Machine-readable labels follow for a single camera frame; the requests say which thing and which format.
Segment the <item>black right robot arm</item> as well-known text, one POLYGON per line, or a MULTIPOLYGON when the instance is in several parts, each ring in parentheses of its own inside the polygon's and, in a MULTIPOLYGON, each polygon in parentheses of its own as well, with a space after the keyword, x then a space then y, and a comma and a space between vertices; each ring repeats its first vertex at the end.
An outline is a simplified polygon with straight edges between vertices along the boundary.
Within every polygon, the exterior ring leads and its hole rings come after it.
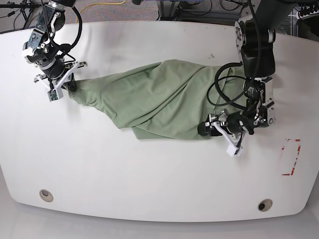
POLYGON ((34 64, 43 74, 36 75, 34 81, 42 82, 50 101, 63 97, 62 90, 76 91, 74 72, 86 67, 86 62, 78 62, 69 54, 81 37, 83 22, 74 0, 50 0, 41 3, 36 26, 29 40, 23 45, 23 56, 29 64, 34 64), (78 18, 78 32, 73 43, 58 44, 54 37, 65 23, 65 8, 73 10, 78 18))

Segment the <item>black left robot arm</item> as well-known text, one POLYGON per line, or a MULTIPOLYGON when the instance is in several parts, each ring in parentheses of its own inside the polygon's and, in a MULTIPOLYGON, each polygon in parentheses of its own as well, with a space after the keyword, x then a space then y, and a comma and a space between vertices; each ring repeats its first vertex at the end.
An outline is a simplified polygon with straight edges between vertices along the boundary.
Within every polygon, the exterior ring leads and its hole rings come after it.
POLYGON ((253 135, 255 128, 269 127, 276 120, 271 78, 276 70, 273 52, 275 28, 297 3, 296 0, 263 0, 254 10, 251 1, 247 1, 252 18, 235 22, 236 47, 241 61, 219 68, 211 87, 217 90, 224 102, 209 103, 215 107, 230 105, 238 111, 229 114, 223 109, 219 114, 209 114, 197 127, 199 135, 223 136, 228 142, 227 153, 230 156, 240 155, 245 134, 253 135), (242 92, 230 99, 221 90, 219 82, 228 79, 221 73, 235 67, 243 67, 244 84, 242 92))

